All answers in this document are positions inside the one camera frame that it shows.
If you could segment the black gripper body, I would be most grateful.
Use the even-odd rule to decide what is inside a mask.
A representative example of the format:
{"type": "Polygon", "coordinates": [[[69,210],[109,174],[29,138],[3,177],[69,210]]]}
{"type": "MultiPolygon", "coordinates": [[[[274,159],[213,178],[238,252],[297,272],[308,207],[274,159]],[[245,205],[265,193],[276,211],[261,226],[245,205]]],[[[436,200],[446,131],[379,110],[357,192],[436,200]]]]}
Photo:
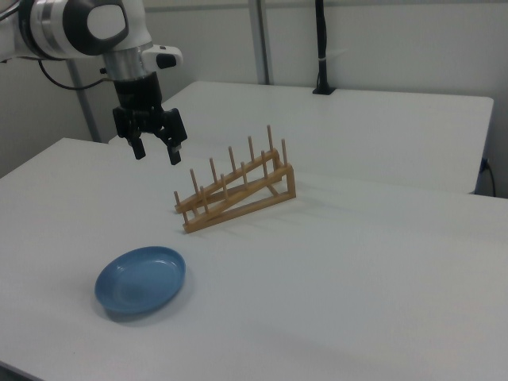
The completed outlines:
{"type": "Polygon", "coordinates": [[[164,109],[158,75],[114,81],[119,106],[113,109],[118,134],[157,134],[163,128],[164,109]]]}

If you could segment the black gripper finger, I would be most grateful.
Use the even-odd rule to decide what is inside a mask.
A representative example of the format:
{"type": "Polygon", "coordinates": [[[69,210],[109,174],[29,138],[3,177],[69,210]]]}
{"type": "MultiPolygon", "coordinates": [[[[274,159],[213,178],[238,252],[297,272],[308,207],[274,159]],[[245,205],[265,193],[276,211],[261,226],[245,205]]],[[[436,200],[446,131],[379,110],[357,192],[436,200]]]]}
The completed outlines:
{"type": "Polygon", "coordinates": [[[179,111],[174,108],[162,113],[158,137],[166,144],[171,165],[181,161],[179,150],[187,139],[187,131],[179,111]]]}
{"type": "Polygon", "coordinates": [[[141,130],[136,114],[132,110],[117,107],[113,109],[113,116],[117,135],[127,140],[137,160],[144,158],[146,153],[140,138],[141,130]]]}

